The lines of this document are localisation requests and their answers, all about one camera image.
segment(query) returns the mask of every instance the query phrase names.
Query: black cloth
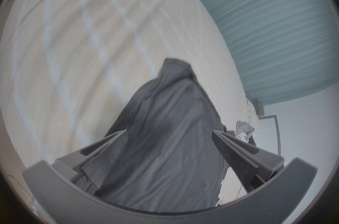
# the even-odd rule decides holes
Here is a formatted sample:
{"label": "black cloth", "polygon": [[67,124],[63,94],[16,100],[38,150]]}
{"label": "black cloth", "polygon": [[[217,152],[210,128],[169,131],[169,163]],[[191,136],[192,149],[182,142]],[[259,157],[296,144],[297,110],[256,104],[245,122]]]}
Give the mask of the black cloth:
{"label": "black cloth", "polygon": [[212,141],[224,130],[189,64],[165,59],[107,135],[128,130],[117,169],[95,193],[115,205],[150,212],[186,212],[218,202],[228,164]]}

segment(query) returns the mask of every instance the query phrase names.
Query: white cloth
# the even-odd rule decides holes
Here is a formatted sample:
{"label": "white cloth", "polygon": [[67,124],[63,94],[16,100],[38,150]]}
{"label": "white cloth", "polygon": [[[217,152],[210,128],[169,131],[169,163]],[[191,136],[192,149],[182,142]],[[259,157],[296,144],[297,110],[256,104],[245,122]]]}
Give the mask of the white cloth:
{"label": "white cloth", "polygon": [[23,164],[103,138],[166,57],[192,65],[227,129],[248,122],[234,61],[199,0],[15,0],[0,43],[0,107]]}

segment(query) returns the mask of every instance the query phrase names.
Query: mattress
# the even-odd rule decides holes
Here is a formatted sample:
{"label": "mattress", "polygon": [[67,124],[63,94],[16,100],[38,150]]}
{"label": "mattress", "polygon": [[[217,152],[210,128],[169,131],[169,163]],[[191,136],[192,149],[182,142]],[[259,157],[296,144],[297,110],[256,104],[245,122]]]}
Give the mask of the mattress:
{"label": "mattress", "polygon": [[189,63],[228,130],[248,122],[235,63],[200,0],[15,0],[0,107],[26,167],[104,137],[166,57]]}

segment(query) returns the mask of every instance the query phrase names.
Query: pillow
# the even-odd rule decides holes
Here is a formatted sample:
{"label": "pillow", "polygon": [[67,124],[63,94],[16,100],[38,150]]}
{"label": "pillow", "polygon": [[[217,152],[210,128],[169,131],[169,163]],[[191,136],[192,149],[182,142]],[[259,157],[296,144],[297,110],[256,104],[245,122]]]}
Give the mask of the pillow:
{"label": "pillow", "polygon": [[247,99],[247,107],[248,107],[248,124],[254,128],[253,139],[255,141],[257,137],[257,132],[259,128],[259,118],[257,113],[255,112],[255,108],[250,100]]}

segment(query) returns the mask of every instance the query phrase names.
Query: bed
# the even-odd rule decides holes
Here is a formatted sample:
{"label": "bed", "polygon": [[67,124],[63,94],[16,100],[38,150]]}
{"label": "bed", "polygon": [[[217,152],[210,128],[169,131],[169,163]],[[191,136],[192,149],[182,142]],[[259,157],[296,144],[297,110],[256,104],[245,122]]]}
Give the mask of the bed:
{"label": "bed", "polygon": [[[26,167],[104,137],[166,57],[191,64],[228,130],[249,122],[235,63],[200,0],[15,0],[0,43],[0,107]],[[219,204],[241,183],[231,170]]]}

